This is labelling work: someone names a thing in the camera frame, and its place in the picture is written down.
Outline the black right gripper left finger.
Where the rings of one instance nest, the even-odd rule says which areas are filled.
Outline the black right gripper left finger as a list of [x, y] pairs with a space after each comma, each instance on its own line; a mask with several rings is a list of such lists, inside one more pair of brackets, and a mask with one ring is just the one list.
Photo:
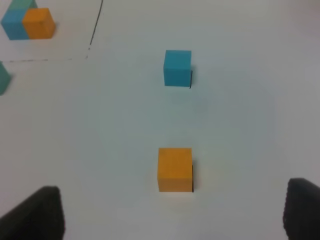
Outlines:
[[0, 218], [2, 240], [62, 240], [65, 216], [61, 191], [44, 186]]

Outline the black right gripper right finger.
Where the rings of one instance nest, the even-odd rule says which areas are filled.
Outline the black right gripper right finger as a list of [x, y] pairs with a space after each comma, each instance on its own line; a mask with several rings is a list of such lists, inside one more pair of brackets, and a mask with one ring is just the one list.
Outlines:
[[287, 184], [282, 221], [289, 240], [318, 240], [320, 187], [305, 178], [291, 178]]

